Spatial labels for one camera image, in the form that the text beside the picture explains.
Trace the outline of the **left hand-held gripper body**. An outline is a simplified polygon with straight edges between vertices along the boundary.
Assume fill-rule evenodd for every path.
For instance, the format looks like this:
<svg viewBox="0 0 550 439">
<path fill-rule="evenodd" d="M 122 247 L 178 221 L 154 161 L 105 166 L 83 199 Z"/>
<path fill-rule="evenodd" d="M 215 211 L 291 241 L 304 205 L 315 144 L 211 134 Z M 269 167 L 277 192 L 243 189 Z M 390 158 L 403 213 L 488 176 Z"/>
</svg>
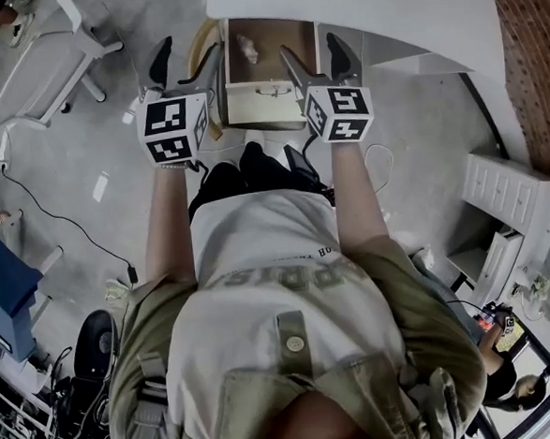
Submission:
<svg viewBox="0 0 550 439">
<path fill-rule="evenodd" d="M 138 138 L 156 168 L 193 167 L 209 124 L 208 91 L 146 91 L 136 108 Z"/>
</svg>

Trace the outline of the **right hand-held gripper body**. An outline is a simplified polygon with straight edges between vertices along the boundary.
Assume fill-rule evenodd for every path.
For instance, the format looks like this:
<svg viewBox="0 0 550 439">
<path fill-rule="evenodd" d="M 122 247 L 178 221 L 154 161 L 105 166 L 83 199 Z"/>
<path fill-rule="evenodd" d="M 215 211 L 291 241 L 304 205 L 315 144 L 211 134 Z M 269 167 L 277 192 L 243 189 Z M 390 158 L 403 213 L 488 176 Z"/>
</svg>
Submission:
<svg viewBox="0 0 550 439">
<path fill-rule="evenodd" d="M 311 133 L 330 143 L 363 141 L 374 120 L 367 87 L 310 86 L 304 112 Z"/>
</svg>

